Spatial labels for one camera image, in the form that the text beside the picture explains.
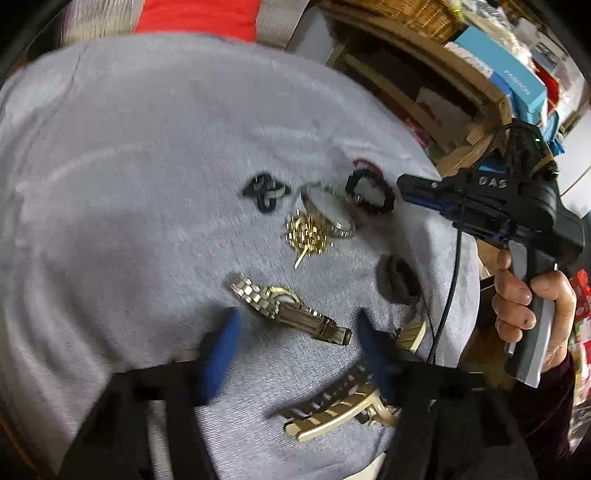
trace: gray handle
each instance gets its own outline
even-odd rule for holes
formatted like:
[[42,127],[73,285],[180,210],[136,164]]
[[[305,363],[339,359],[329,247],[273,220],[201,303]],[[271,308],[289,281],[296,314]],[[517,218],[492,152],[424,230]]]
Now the gray handle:
[[[513,273],[528,284],[532,278],[556,269],[555,259],[543,252],[526,250],[515,242],[509,242],[509,252]],[[516,380],[537,388],[550,341],[555,305],[551,300],[534,295],[528,308],[534,312],[536,324],[531,330],[523,330],[519,342],[507,344],[505,351],[510,356],[505,371]]]

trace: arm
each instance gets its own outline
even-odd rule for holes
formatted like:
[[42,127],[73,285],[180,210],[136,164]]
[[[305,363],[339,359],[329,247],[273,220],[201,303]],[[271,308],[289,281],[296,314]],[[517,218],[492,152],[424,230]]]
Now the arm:
[[568,431],[573,405],[574,366],[567,343],[573,327],[576,298],[566,276],[559,271],[536,277],[528,287],[515,278],[511,256],[499,254],[500,272],[495,277],[497,294],[492,306],[496,329],[506,342],[518,342],[522,330],[531,329],[535,315],[526,305],[532,291],[556,302],[556,312],[543,374],[538,388],[516,382],[507,400],[525,437],[540,480],[554,479],[570,456]]

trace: finger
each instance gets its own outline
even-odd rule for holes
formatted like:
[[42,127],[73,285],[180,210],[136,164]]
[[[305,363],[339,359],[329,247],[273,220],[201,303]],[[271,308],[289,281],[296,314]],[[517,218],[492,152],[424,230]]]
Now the finger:
[[496,263],[499,270],[509,270],[511,266],[511,253],[507,249],[499,251],[499,254],[496,256]]
[[532,294],[530,288],[508,270],[500,270],[495,275],[495,290],[505,300],[529,305]]
[[505,323],[530,330],[535,326],[535,314],[528,307],[505,300],[499,294],[492,298],[492,309]]
[[561,271],[548,272],[534,278],[530,285],[536,295],[556,302],[554,323],[570,331],[573,325],[577,297],[566,275]]
[[509,325],[501,319],[496,320],[495,327],[499,337],[508,343],[519,342],[523,337],[523,332],[519,328]]

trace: black beaded bracelet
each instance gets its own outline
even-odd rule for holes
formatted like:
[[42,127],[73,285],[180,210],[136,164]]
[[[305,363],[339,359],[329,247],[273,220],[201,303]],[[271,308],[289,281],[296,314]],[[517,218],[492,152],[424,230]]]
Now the black beaded bracelet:
[[[355,193],[355,187],[359,183],[360,179],[372,180],[375,187],[381,189],[384,192],[384,204],[382,206],[369,203],[362,195]],[[355,170],[347,180],[345,191],[351,196],[357,205],[372,215],[388,213],[394,210],[394,191],[382,176],[378,175],[369,168],[360,168]]]

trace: wicker basket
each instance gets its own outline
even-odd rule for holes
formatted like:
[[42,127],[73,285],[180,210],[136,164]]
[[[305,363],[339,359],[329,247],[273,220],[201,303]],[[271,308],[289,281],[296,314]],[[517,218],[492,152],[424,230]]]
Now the wicker basket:
[[441,0],[340,0],[362,7],[443,44],[465,26]]

